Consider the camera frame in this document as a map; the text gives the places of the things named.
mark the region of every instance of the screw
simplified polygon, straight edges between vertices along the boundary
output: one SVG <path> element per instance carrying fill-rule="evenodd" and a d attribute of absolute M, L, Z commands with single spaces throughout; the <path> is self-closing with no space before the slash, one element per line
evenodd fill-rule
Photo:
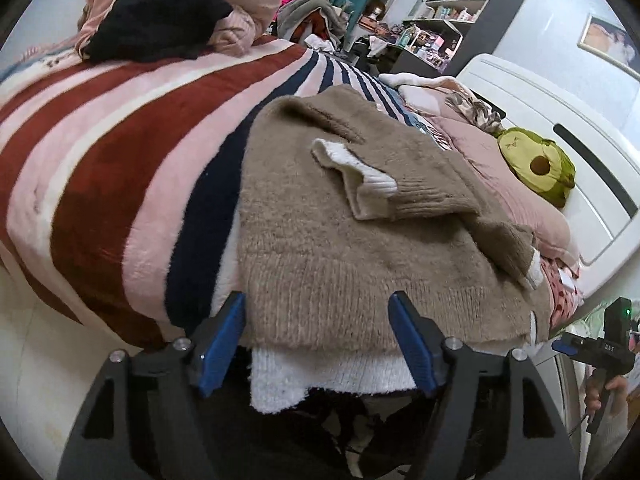
<path fill-rule="evenodd" d="M 511 355 L 516 361 L 526 361 L 527 353 L 522 348 L 514 348 L 511 350 Z"/>
<path fill-rule="evenodd" d="M 174 348 L 178 352 L 184 352 L 191 348 L 191 339 L 188 337 L 179 337 L 174 341 Z"/>
<path fill-rule="evenodd" d="M 449 350 L 460 350 L 462 348 L 462 341 L 457 337 L 447 337 L 444 340 L 444 346 Z"/>
<path fill-rule="evenodd" d="M 124 361 L 124 358 L 127 356 L 127 353 L 124 350 L 114 350 L 109 355 L 109 361 L 112 363 L 121 363 Z"/>

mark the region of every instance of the hand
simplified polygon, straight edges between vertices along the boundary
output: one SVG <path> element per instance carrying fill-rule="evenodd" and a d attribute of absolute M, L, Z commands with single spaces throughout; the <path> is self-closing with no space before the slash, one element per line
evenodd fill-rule
<path fill-rule="evenodd" d="M 589 377 L 589 379 L 587 379 L 587 396 L 584 399 L 584 403 L 587 405 L 587 413 L 589 415 L 593 415 L 602 407 L 600 402 L 600 389 L 602 388 L 603 380 L 599 378 L 598 375 L 599 374 L 594 373 Z M 611 416 L 616 416 L 624 408 L 627 388 L 628 381 L 622 376 L 614 377 L 606 384 L 605 389 L 609 390 L 611 395 L 614 396 L 613 405 L 611 407 Z"/>

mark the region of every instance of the avocado plush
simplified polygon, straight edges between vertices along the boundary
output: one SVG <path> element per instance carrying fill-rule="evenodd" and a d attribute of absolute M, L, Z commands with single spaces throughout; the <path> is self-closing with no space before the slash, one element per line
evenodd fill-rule
<path fill-rule="evenodd" d="M 575 166 L 552 140 L 521 128 L 496 133 L 504 160 L 534 193 L 563 208 L 575 187 Z"/>

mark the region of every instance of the black cloth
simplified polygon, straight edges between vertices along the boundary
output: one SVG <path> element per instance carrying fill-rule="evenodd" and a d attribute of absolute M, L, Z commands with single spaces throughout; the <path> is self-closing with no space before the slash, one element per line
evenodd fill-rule
<path fill-rule="evenodd" d="M 116 0 L 84 54 L 91 61 L 195 59 L 232 10 L 225 0 Z"/>

